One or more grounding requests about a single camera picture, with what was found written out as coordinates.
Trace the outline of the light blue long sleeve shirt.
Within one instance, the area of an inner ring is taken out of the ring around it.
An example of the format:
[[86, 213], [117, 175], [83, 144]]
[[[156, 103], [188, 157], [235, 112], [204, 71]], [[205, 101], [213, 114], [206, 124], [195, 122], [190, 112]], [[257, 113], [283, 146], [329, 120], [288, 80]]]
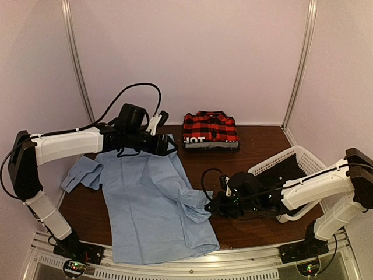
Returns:
[[103, 192], [115, 263], [159, 264], [220, 248], [206, 194], [191, 186], [176, 152], [157, 156], [128, 148], [82, 156], [61, 187], [71, 192], [78, 184]]

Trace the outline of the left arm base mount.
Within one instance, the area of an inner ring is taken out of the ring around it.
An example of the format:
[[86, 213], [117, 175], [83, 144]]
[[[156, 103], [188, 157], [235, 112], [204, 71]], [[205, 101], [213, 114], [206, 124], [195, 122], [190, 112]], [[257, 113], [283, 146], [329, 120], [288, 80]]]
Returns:
[[81, 263], [99, 265], [104, 254], [104, 247], [80, 241], [71, 244], [59, 243], [55, 245], [53, 253]]

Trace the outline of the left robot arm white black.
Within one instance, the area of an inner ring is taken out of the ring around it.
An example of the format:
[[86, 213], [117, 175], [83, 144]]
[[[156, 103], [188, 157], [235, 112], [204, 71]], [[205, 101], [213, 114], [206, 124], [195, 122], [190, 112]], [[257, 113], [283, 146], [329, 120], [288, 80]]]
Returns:
[[64, 253], [71, 259], [80, 258], [84, 253], [83, 244], [43, 191], [38, 167], [88, 153], [116, 150], [119, 156], [123, 156], [126, 148], [167, 156], [178, 149], [170, 136], [157, 133], [157, 128], [167, 119], [165, 111], [149, 117], [145, 109], [126, 103], [119, 116], [108, 124], [98, 123], [89, 128], [47, 134], [30, 135], [27, 131], [20, 131], [13, 149], [5, 158], [15, 198], [28, 207]]

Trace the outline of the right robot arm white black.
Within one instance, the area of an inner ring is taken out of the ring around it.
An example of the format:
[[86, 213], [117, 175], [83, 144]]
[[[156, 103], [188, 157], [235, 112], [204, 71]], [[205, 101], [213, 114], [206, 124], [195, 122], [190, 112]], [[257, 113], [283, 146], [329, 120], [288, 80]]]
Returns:
[[324, 198], [343, 194], [326, 214], [307, 226], [305, 239], [282, 246], [284, 256], [312, 257], [356, 215], [372, 209], [372, 159], [356, 148], [326, 167], [301, 146], [288, 148], [247, 172], [219, 178], [222, 190], [205, 209], [231, 219], [275, 217], [296, 221]]

